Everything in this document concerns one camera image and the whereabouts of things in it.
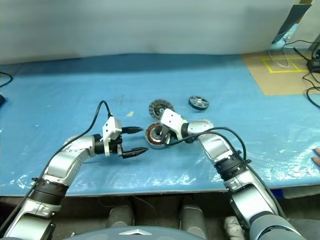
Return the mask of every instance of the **person's hand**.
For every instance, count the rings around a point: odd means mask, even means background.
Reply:
[[[320,148],[319,147],[317,147],[314,151],[316,152],[316,154],[318,154],[318,156],[320,156]],[[315,164],[320,166],[320,158],[319,157],[314,156],[312,158],[312,160],[314,161]]]

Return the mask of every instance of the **robotic arm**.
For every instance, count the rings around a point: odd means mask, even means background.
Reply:
[[[145,147],[124,151],[121,134],[134,134],[140,127],[122,127],[121,122],[110,116],[99,134],[82,136],[57,153],[48,164],[40,179],[33,178],[36,186],[22,205],[4,237],[23,240],[51,239],[55,225],[51,218],[59,212],[61,200],[73,183],[83,162],[96,154],[111,153],[130,158],[144,153]]]
[[[182,140],[214,127],[208,120],[189,123],[168,108],[164,111],[160,123],[161,135],[166,139],[166,143],[170,142],[168,136],[173,134],[178,140]],[[250,230],[251,240],[304,240],[286,219],[279,216],[276,203],[251,171],[249,162],[240,156],[240,151],[235,151],[219,135],[196,136],[186,139],[186,142],[191,143],[196,139],[200,141],[230,193],[230,204],[239,223],[244,229]]]

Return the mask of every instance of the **blue tabletop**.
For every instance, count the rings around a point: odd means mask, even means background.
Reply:
[[[0,70],[14,75],[1,89],[7,98],[0,107],[2,196],[24,194],[64,141],[87,129],[101,100],[123,126],[143,128],[155,122],[149,103],[167,100],[188,121],[210,119],[215,126],[238,132],[252,166],[270,187],[320,183],[320,169],[311,161],[313,149],[320,146],[320,111],[303,95],[264,96],[239,55],[112,55]],[[209,108],[191,108],[192,95],[209,100]],[[103,109],[90,133],[101,134],[106,119]],[[148,147],[144,132],[124,135],[123,147]],[[195,142],[150,148],[128,159],[88,159],[67,194],[220,190],[223,182]]]

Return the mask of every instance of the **gray floor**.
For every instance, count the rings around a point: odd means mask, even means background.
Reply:
[[[112,207],[122,201],[134,206],[135,224],[178,228],[179,207],[185,198],[199,205],[204,212],[210,240],[226,240],[224,218],[233,215],[226,193],[198,193],[157,196],[125,197],[69,197],[62,202],[62,211],[56,214],[53,240],[61,240],[74,232],[81,234],[105,228]],[[17,202],[15,198],[1,198],[0,202]],[[320,220],[320,195],[296,199],[282,199],[280,204],[289,219]]]

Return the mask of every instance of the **metal disc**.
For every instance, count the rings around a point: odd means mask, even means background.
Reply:
[[[206,110],[209,107],[209,102],[201,96],[189,97],[189,105],[197,110]]]
[[[145,131],[145,139],[154,149],[163,149],[166,147],[165,140],[160,136],[162,126],[160,123],[152,123]]]
[[[156,99],[149,105],[149,114],[156,120],[160,120],[166,109],[175,110],[174,106],[166,100]]]

